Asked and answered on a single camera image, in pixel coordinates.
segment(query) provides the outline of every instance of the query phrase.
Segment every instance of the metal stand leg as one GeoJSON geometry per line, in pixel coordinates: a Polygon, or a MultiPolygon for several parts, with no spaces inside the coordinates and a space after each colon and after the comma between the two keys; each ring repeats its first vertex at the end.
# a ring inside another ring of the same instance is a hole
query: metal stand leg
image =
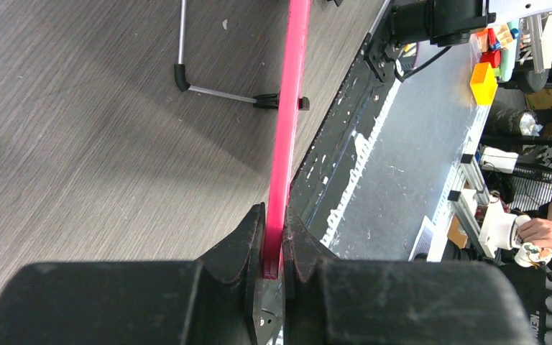
{"type": "Polygon", "coordinates": [[[451,201],[451,205],[454,207],[454,213],[460,221],[464,232],[466,232],[466,235],[473,244],[473,247],[475,247],[478,253],[486,256],[482,245],[479,243],[481,228],[479,228],[479,224],[475,220],[475,215],[471,213],[469,206],[462,197],[462,192],[459,190],[452,190],[449,193],[448,200],[451,201]]]}
{"type": "Polygon", "coordinates": [[[462,155],[461,165],[466,180],[477,191],[477,203],[486,206],[489,203],[489,191],[479,168],[479,164],[473,155],[462,155]]]}
{"type": "MultiPolygon", "coordinates": [[[[253,105],[255,108],[261,109],[278,109],[278,103],[280,101],[278,93],[268,93],[264,95],[258,95],[255,97],[245,97],[235,95],[233,93],[227,93],[210,88],[202,88],[200,86],[191,85],[187,82],[185,73],[185,63],[183,62],[183,56],[185,54],[185,19],[187,17],[187,0],[181,0],[181,15],[180,15],[180,31],[179,31],[179,56],[177,63],[175,64],[175,82],[177,87],[182,92],[187,90],[204,93],[206,95],[217,96],[227,99],[233,99],[235,101],[247,102],[253,105]]],[[[300,98],[299,110],[310,110],[310,100],[306,97],[300,98]]]]}

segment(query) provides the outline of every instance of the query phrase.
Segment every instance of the pink rod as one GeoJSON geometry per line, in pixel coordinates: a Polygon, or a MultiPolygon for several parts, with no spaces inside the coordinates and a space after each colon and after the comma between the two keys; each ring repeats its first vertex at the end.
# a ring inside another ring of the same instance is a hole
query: pink rod
{"type": "Polygon", "coordinates": [[[282,64],[282,83],[272,180],[268,198],[267,220],[263,244],[263,278],[277,279],[280,271],[282,230],[285,227],[285,211],[289,198],[295,128],[299,114],[299,98],[303,79],[305,45],[308,41],[311,0],[291,0],[285,59],[282,64]]]}

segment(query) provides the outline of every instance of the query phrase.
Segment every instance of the black machine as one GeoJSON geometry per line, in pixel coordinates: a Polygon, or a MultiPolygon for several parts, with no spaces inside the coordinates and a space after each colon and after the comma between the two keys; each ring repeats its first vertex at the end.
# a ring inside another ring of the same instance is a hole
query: black machine
{"type": "Polygon", "coordinates": [[[489,12],[489,0],[394,0],[387,13],[372,33],[369,52],[365,55],[375,77],[383,83],[388,82],[392,70],[400,81],[411,78],[450,47],[468,43],[472,33],[496,20],[496,14],[489,12]],[[403,77],[396,63],[400,48],[423,41],[444,49],[415,70],[403,68],[408,72],[403,77]]]}
{"type": "MultiPolygon", "coordinates": [[[[190,262],[26,266],[0,296],[0,345],[259,344],[264,224],[253,206],[190,262]]],[[[284,344],[533,343],[487,264],[340,260],[291,210],[282,252],[284,344]]]]}

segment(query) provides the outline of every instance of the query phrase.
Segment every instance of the black cable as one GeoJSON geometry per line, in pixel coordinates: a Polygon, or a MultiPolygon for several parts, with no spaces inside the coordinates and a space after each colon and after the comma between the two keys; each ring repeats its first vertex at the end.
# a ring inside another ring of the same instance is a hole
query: black cable
{"type": "Polygon", "coordinates": [[[402,83],[404,81],[406,81],[407,79],[413,77],[416,73],[419,73],[420,71],[422,71],[423,69],[427,68],[431,63],[434,63],[435,61],[437,61],[437,59],[439,59],[440,57],[443,56],[443,54],[447,53],[449,50],[451,49],[451,47],[445,47],[443,48],[440,52],[436,53],[435,56],[431,57],[430,59],[428,59],[428,61],[426,61],[425,63],[423,63],[420,67],[416,68],[415,70],[412,70],[411,72],[405,74],[405,75],[400,75],[399,74],[399,70],[398,68],[395,66],[395,77],[402,83]]]}

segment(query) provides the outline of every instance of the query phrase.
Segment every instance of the gray wood-grain floor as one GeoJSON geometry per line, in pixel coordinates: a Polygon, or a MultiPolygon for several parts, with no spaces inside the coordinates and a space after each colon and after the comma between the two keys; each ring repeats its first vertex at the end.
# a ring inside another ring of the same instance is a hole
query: gray wood-grain floor
{"type": "MultiPolygon", "coordinates": [[[[315,1],[295,165],[382,2],[315,1]]],[[[176,89],[179,6],[0,0],[0,289],[29,262],[194,258],[265,201],[275,112],[176,89]]],[[[190,81],[277,91],[287,12],[190,1],[190,81]]]]}

